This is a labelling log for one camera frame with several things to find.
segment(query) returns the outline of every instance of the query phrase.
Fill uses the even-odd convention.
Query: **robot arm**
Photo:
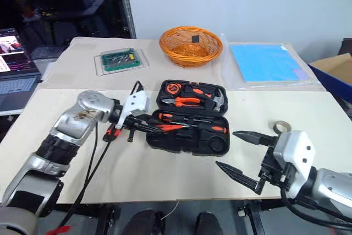
[[[34,232],[32,223],[53,210],[63,188],[60,178],[97,122],[109,121],[130,130],[160,131],[133,117],[145,113],[149,107],[149,98],[142,86],[137,92],[134,90],[125,106],[96,91],[79,94],[76,104],[60,116],[5,190],[0,207],[0,231],[13,227],[23,234]]]
[[[233,134],[249,143],[268,146],[268,150],[258,174],[259,181],[245,176],[235,167],[216,162],[231,179],[259,195],[268,181],[280,187],[286,205],[287,197],[293,198],[302,206],[351,222],[352,174],[324,168],[317,170],[312,166],[315,148],[305,132],[285,132],[279,137],[245,131]]]

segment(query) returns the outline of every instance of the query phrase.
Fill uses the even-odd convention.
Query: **orange basket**
[[[220,55],[223,47],[214,33],[192,26],[181,26],[164,32],[159,45],[171,61],[185,68],[210,62]]]

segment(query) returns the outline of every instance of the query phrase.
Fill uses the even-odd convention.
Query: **cardboard box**
[[[352,56],[350,53],[310,63],[309,67],[326,90],[352,103]]]

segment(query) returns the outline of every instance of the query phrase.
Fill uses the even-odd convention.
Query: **black cord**
[[[305,213],[303,213],[302,211],[298,210],[297,208],[295,208],[290,201],[287,199],[286,196],[286,191],[284,189],[281,189],[281,199],[282,202],[284,203],[284,205],[296,216],[309,221],[311,223],[320,225],[320,226],[324,226],[324,227],[330,227],[330,228],[334,228],[334,229],[342,229],[345,231],[352,231],[352,225],[351,224],[343,224],[343,223],[337,223],[337,222],[330,222],[330,221],[325,221],[325,220],[321,220],[319,218],[315,218],[312,217],[310,215],[307,215]]]
[[[132,95],[132,94],[134,93],[134,91],[136,90],[137,85],[138,85],[137,92],[139,92],[139,91],[141,91],[141,90],[144,89],[143,86],[142,86],[142,84],[141,84],[141,82],[139,82],[139,81],[137,80],[137,82],[134,84],[134,86],[133,86],[133,88],[132,88],[132,90],[131,90],[130,95]]]
[[[349,218],[349,217],[345,217],[339,213],[336,213],[335,211],[332,211],[330,209],[326,209],[325,207],[322,207],[322,206],[319,206],[319,205],[314,205],[314,207],[317,209],[317,210],[320,210],[320,211],[323,211],[324,213],[326,214],[329,214],[331,216],[334,216],[334,217],[337,217],[341,220],[344,220],[346,222],[350,222],[352,223],[352,218]]]
[[[95,155],[95,151],[96,151],[96,148],[97,148],[97,144],[98,144],[98,123],[96,123],[95,125],[95,143],[94,143],[94,148],[93,148],[93,152],[92,152],[92,155],[91,155],[91,158],[90,158],[90,162],[89,162],[89,166],[88,166],[88,171],[87,171],[87,174],[86,174],[86,179],[84,181],[84,185],[83,185],[83,188],[80,192],[80,194],[78,195],[78,197],[76,198],[75,202],[73,203],[73,205],[70,207],[69,211],[67,212],[65,218],[61,221],[60,225],[58,226],[59,227],[62,227],[64,226],[68,221],[69,219],[73,216],[74,214],[74,211],[75,209],[77,208],[77,206],[81,203],[82,201],[82,198],[83,198],[83,195],[84,195],[84,192],[85,192],[85,189],[87,188],[90,180],[92,179],[93,175],[95,174],[96,170],[98,169],[98,166],[100,164],[100,162],[102,161],[107,149],[109,148],[110,146],[110,143],[108,143],[104,149],[104,152],[102,153],[102,155],[100,156],[99,160],[98,160],[98,163],[96,164],[95,168],[93,169],[93,172],[91,175],[90,174],[90,170],[91,170],[91,167],[92,167],[92,163],[93,163],[93,159],[94,159],[94,155]]]

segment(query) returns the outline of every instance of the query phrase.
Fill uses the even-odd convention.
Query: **laptop keyboard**
[[[0,95],[29,91],[35,80],[35,78],[26,78],[0,81]]]

